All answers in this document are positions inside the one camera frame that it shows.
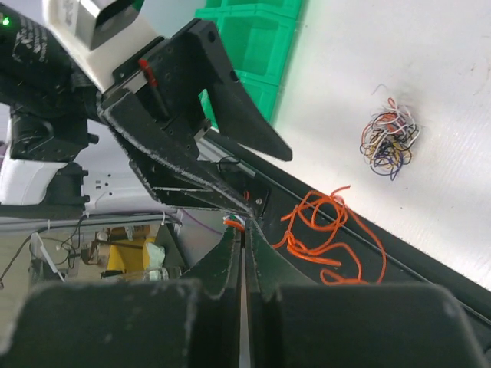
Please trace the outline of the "green plastic compartment tray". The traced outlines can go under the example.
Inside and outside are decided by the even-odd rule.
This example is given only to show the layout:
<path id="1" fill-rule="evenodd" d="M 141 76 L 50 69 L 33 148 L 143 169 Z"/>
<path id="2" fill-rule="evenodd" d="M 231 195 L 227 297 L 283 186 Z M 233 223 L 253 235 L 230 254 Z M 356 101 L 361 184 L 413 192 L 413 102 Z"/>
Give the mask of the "green plastic compartment tray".
<path id="1" fill-rule="evenodd" d="M 207 1 L 195 16 L 216 24 L 241 83 L 274 124 L 303 1 Z"/>

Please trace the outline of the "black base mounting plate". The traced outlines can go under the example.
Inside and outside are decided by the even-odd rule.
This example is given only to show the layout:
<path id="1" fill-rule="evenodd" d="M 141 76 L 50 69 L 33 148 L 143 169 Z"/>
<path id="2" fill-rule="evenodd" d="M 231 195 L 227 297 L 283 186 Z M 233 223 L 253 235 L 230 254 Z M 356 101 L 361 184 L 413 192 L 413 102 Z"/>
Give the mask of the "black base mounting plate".
<path id="1" fill-rule="evenodd" d="M 319 196 L 302 181 L 258 157 L 230 139 L 212 133 L 208 139 L 226 153 L 225 163 L 243 165 L 269 193 L 260 198 L 252 188 L 244 191 L 258 209 L 259 226 L 268 243 L 287 261 L 314 281 L 333 271 L 344 279 L 360 276 L 364 281 L 425 282 L 445 287 L 466 311 L 479 343 L 490 350 L 490 292 L 425 255 L 389 232 L 357 214 L 321 204 Z M 327 244 L 321 258 L 332 258 L 339 266 L 327 266 L 297 258 L 287 249 L 285 232 L 309 250 Z"/>

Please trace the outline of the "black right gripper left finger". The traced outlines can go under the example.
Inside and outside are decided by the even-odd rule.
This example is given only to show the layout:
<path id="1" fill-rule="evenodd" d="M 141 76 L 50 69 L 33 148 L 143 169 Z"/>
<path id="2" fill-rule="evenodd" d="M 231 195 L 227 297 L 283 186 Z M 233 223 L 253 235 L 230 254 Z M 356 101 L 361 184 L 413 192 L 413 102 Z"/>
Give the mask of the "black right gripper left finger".
<path id="1" fill-rule="evenodd" d="M 228 228 L 168 287 L 168 366 L 239 365 L 242 236 Z"/>

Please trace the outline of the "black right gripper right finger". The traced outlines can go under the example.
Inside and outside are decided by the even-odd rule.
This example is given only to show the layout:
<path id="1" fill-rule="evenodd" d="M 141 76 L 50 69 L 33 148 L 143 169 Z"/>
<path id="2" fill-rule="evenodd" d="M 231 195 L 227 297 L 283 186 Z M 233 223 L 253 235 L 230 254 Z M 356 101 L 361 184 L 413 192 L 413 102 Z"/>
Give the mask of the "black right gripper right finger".
<path id="1" fill-rule="evenodd" d="M 312 279 L 272 248 L 256 222 L 246 222 L 245 289 L 249 352 L 253 367 L 283 366 L 280 288 L 299 288 L 314 284 Z"/>

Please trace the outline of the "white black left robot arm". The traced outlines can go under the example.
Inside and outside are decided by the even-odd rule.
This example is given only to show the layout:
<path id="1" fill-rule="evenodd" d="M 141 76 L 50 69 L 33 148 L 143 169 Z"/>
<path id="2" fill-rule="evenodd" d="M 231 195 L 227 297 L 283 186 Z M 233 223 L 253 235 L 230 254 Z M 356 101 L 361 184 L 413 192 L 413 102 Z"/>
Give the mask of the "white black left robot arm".
<path id="1" fill-rule="evenodd" d="M 1 7 L 2 216 L 259 215 L 253 184 L 202 161 L 199 141 L 216 135 L 283 161 L 292 151 L 211 21 L 165 38 L 135 1 L 46 1 L 43 17 Z"/>

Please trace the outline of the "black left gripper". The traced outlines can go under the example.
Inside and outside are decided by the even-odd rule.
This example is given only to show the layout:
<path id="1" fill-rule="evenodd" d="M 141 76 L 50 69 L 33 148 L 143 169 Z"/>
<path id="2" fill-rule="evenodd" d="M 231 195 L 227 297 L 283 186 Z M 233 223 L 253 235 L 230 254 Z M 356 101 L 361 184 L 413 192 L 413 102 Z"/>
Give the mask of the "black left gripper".
<path id="1" fill-rule="evenodd" d="M 211 164 L 199 160 L 195 135 L 205 126 L 206 89 L 219 132 L 282 161 L 289 145 L 242 85 L 211 21 L 193 19 L 171 38 L 153 36 L 114 71 L 97 113 L 150 196 L 169 207 L 255 211 Z"/>

